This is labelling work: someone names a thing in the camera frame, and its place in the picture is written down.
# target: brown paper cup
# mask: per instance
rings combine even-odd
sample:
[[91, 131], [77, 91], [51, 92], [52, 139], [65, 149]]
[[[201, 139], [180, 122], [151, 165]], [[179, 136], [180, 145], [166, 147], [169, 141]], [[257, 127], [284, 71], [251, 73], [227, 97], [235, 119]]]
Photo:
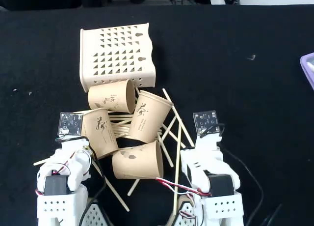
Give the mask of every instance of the brown paper cup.
[[116, 178], [163, 178], [160, 146], [157, 141], [120, 148], [112, 157]]
[[100, 107], [115, 112], [132, 113], [135, 107], [135, 91], [131, 80], [90, 87], [88, 104], [91, 109]]
[[118, 150], [117, 140], [111, 127], [108, 111], [105, 108], [79, 113], [84, 114], [82, 136], [88, 137], [98, 159]]
[[143, 142], [152, 142], [166, 119], [173, 103], [146, 91], [140, 91], [129, 135]]

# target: perforated white bracket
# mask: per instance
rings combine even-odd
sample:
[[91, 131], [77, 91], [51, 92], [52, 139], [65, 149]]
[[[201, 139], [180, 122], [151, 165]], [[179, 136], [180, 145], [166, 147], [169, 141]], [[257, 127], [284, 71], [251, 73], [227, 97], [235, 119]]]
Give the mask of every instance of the perforated white bracket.
[[243, 216], [242, 195], [238, 192], [231, 196], [205, 198], [201, 201], [208, 219]]
[[[194, 208], [192, 207], [190, 202], [185, 202], [181, 205], [179, 211], [185, 212], [189, 215], [194, 216]], [[196, 226], [196, 218], [187, 219], [181, 216], [179, 213], [176, 216], [176, 219], [173, 222], [173, 226]]]
[[137, 87], [155, 87], [149, 24], [80, 31], [79, 76], [91, 86], [130, 79]]
[[99, 206], [93, 203], [84, 217], [85, 226], [108, 226]]
[[86, 207], [87, 196], [87, 188], [82, 184], [69, 195], [38, 196], [38, 225], [47, 226], [46, 220], [52, 218], [62, 219], [63, 225], [78, 225]]

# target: black tablecloth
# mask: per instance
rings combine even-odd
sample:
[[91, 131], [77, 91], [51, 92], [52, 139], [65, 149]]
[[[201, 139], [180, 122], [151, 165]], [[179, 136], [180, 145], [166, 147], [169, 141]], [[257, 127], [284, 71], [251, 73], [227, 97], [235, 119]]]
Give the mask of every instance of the black tablecloth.
[[[49, 157], [60, 112], [88, 109], [79, 81], [79, 30], [150, 23], [156, 88], [165, 87], [196, 139], [193, 112], [216, 110], [226, 124], [223, 145], [260, 181], [265, 199], [253, 225], [281, 203], [272, 225], [313, 221], [314, 92], [299, 64], [314, 51], [314, 6], [165, 6], [7, 12], [0, 14], [1, 225], [36, 224], [36, 173]], [[120, 147], [131, 145], [119, 140]], [[166, 146], [175, 160], [176, 144]], [[260, 193], [239, 162], [244, 219]], [[154, 180], [117, 180], [111, 157], [101, 160], [131, 211], [109, 189], [99, 197], [115, 225], [165, 224], [172, 193]], [[174, 169], [164, 159], [165, 178]], [[90, 196], [98, 174], [85, 182]], [[186, 184], [181, 173], [180, 181]]]

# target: purple container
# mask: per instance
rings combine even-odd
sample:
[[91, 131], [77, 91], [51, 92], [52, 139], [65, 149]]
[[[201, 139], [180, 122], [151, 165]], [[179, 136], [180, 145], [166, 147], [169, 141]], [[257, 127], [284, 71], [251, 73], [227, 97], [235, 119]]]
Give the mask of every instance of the purple container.
[[314, 53], [302, 56], [300, 63], [304, 74], [308, 78], [312, 88], [314, 89]]

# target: wooden stick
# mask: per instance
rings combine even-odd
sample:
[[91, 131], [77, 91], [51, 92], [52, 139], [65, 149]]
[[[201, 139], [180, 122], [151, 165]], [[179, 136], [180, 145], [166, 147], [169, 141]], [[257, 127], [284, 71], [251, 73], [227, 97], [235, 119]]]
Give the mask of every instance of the wooden stick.
[[[180, 164], [180, 142], [181, 142], [181, 124], [179, 124], [178, 128], [178, 143], [177, 143], [177, 159], [176, 159], [176, 175], [175, 175], [175, 184], [179, 182], [179, 164]], [[173, 214], [177, 214], [177, 202], [178, 202], [178, 194], [174, 194], [173, 197]]]
[[129, 119], [129, 117], [110, 118], [110, 121], [118, 121], [118, 120], [126, 120], [126, 119]]
[[134, 140], [138, 140], [138, 139], [133, 138], [133, 137], [131, 137], [131, 136], [129, 136], [129, 135], [125, 135], [125, 136], [123, 136], [123, 138], [124, 138], [124, 139], [134, 139]]
[[[100, 172], [100, 169], [98, 168], [97, 164], [95, 163], [94, 160], [92, 160], [92, 164], [95, 167], [95, 169], [97, 170], [97, 172], [100, 174], [100, 176], [102, 175], [102, 173]], [[126, 203], [122, 200], [122, 198], [120, 197], [120, 195], [117, 193], [117, 191], [114, 189], [114, 187], [112, 186], [112, 184], [109, 182], [109, 180], [105, 177], [105, 181], [106, 184], [108, 185], [108, 187], [112, 190], [113, 194], [116, 196], [116, 198], [119, 200], [119, 202], [121, 203], [121, 205], [125, 208], [126, 211], [130, 211], [130, 209], [128, 208], [128, 206], [126, 205]]]
[[129, 123], [131, 122], [132, 119], [126, 119], [126, 120], [123, 120], [121, 122], [118, 122], [118, 123], [111, 123], [112, 126], [119, 126], [120, 124], [126, 124], [126, 123]]
[[177, 119], [176, 116], [173, 117], [173, 119], [172, 119], [172, 121], [170, 122], [168, 128], [167, 128], [166, 131], [163, 133], [163, 135], [162, 135], [162, 137], [161, 137], [161, 139], [162, 139], [163, 141], [165, 140], [167, 134], [169, 133], [169, 131], [170, 131], [170, 129], [172, 128], [173, 124], [175, 123], [176, 119]]
[[[163, 91], [163, 93], [165, 94], [167, 100], [168, 100], [169, 102], [172, 102], [171, 99], [170, 99], [170, 97], [169, 97], [169, 95], [168, 95], [168, 93], [167, 93], [167, 91], [166, 91], [164, 88], [162, 89], [162, 91]], [[187, 139], [188, 139], [188, 142], [190, 143], [191, 146], [194, 147], [195, 145], [194, 145], [194, 143], [193, 143], [193, 140], [192, 140], [192, 138], [190, 137], [190, 135], [188, 134], [188, 131], [187, 131], [185, 125], [183, 124], [183, 121], [181, 120], [181, 118], [180, 118], [180, 116], [179, 116], [179, 113], [177, 112], [177, 109], [175, 108], [174, 105], [173, 105], [171, 108], [172, 108], [173, 112], [175, 113], [175, 115], [176, 115], [176, 117], [177, 117], [177, 119], [178, 119], [178, 121], [179, 121], [179, 123], [180, 123], [182, 129], [183, 129], [183, 132], [184, 132], [185, 136], [186, 136]]]
[[171, 158], [169, 156], [169, 153], [168, 153], [168, 151], [167, 151], [167, 149], [165, 147], [165, 144], [163, 143], [163, 141], [162, 141], [162, 139], [161, 139], [159, 134], [157, 135], [157, 137], [158, 137], [158, 141], [159, 141], [159, 143], [161, 145], [161, 148], [162, 148], [163, 152], [165, 153], [165, 156], [166, 156], [166, 158], [167, 158], [167, 160], [169, 162], [170, 167], [173, 167], [172, 160], [171, 160]]
[[[167, 129], [167, 126], [165, 126], [164, 124], [162, 124], [162, 127], [164, 129]], [[175, 141], [178, 141], [178, 138], [176, 135], [174, 135], [171, 131], [169, 131], [169, 135], [175, 140]], [[182, 148], [186, 148], [186, 146], [183, 144], [183, 142], [180, 142], [181, 143], [181, 147]]]
[[133, 193], [134, 189], [136, 188], [138, 182], [139, 182], [139, 178], [134, 181], [132, 187], [131, 187], [130, 190], [128, 191], [128, 196], [131, 196], [131, 194]]
[[137, 93], [137, 96], [139, 96], [139, 90], [138, 90], [137, 87], [135, 87], [135, 91], [136, 91], [136, 93]]
[[109, 115], [109, 118], [120, 118], [120, 117], [132, 118], [133, 114], [110, 114]]
[[49, 157], [49, 158], [47, 158], [47, 159], [45, 159], [45, 160], [37, 161], [37, 162], [35, 162], [35, 163], [33, 164], [33, 166], [37, 166], [37, 165], [44, 164], [44, 163], [46, 163], [46, 162], [47, 162], [47, 160], [49, 160], [49, 159], [50, 159], [50, 157]]
[[125, 136], [126, 134], [118, 134], [118, 135], [116, 135], [115, 137], [116, 137], [116, 139], [118, 139], [118, 138], [120, 138], [120, 137], [123, 137], [123, 136]]
[[113, 133], [115, 134], [115, 135], [117, 135], [117, 134], [125, 134], [126, 136], [128, 135], [128, 131], [124, 131], [124, 130], [113, 130]]

